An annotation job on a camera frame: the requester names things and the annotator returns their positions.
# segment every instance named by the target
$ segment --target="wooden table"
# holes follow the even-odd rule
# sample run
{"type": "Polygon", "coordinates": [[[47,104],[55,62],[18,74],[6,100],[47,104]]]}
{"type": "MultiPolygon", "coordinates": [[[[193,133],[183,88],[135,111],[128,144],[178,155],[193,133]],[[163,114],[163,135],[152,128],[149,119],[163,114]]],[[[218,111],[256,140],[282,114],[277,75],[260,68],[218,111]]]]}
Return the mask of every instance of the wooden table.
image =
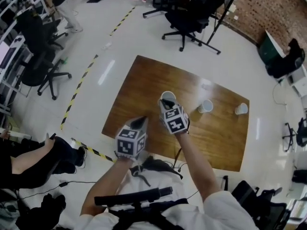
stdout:
{"type": "MultiPolygon", "coordinates": [[[[212,167],[240,171],[248,132],[248,114],[237,116],[234,110],[241,103],[249,106],[249,100],[218,84],[153,59],[136,57],[102,133],[114,138],[127,120],[147,116],[146,149],[174,158],[180,146],[159,120],[157,101],[164,91],[172,91],[189,114],[191,138],[208,157],[212,167]],[[210,99],[214,108],[210,113],[200,114],[196,109],[205,99],[210,99]]],[[[185,160],[183,153],[179,160],[185,160]]]]}

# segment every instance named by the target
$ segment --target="person's left hand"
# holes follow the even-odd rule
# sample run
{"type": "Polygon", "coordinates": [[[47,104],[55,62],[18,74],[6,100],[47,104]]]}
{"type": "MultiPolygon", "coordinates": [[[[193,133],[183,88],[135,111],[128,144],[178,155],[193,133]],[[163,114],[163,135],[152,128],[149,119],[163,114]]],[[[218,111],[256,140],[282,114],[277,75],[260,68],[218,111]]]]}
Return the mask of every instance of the person's left hand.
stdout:
{"type": "Polygon", "coordinates": [[[46,134],[46,140],[45,140],[45,146],[48,147],[49,149],[53,148],[53,145],[55,143],[55,139],[49,139],[49,134],[46,134]]]}
{"type": "Polygon", "coordinates": [[[5,129],[2,134],[0,135],[0,138],[1,139],[6,139],[8,140],[10,138],[10,134],[9,134],[9,131],[7,129],[5,129]]]}

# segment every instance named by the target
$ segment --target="cup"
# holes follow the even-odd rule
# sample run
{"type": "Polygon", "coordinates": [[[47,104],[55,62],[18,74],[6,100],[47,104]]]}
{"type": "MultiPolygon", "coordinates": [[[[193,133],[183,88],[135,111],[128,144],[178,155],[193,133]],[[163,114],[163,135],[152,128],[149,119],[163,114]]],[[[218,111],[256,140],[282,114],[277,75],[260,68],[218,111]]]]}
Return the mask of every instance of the cup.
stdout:
{"type": "Polygon", "coordinates": [[[210,100],[204,100],[197,108],[200,113],[207,113],[213,110],[213,103],[210,100]]]}
{"type": "Polygon", "coordinates": [[[241,115],[248,113],[248,105],[245,103],[241,103],[239,106],[235,108],[235,114],[241,115]]]}
{"type": "Polygon", "coordinates": [[[159,100],[162,100],[162,99],[176,99],[176,96],[171,91],[164,91],[162,95],[160,96],[159,100]]]}

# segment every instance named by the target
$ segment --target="wall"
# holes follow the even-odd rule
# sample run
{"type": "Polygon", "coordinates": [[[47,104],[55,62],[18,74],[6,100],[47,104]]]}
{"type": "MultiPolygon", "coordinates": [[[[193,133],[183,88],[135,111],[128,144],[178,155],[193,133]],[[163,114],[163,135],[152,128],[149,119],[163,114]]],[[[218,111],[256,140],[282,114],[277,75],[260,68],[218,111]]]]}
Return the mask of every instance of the wall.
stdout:
{"type": "Polygon", "coordinates": [[[292,38],[307,52],[307,2],[305,0],[235,0],[236,11],[225,21],[254,43],[261,43],[265,29],[283,49],[292,38]]]}

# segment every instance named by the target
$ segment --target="keyboard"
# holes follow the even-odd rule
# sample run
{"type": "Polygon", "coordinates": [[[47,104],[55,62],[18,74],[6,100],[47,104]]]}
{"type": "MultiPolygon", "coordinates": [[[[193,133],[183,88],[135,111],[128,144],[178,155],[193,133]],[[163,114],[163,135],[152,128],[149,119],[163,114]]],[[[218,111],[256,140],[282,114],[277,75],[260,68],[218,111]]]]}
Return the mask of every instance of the keyboard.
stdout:
{"type": "Polygon", "coordinates": [[[10,61],[12,55],[14,54],[16,48],[10,48],[9,51],[6,53],[3,61],[0,64],[0,69],[5,69],[6,65],[8,64],[8,62],[10,61]]]}

